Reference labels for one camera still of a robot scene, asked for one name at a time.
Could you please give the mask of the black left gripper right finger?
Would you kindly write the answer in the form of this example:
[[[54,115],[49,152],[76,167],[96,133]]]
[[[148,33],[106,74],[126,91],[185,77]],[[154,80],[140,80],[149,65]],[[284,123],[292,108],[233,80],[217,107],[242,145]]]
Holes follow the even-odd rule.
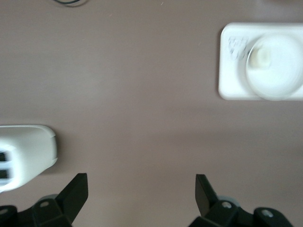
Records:
[[[291,227],[278,210],[259,207],[252,214],[231,199],[217,196],[206,175],[196,175],[195,200],[200,212],[191,227]]]

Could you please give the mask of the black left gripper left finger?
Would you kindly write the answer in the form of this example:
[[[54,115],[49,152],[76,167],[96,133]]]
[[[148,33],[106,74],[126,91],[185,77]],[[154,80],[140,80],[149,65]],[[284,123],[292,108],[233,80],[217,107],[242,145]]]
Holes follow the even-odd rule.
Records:
[[[2,227],[71,227],[88,198],[88,176],[78,173],[59,193],[39,199],[26,210],[0,207]]]

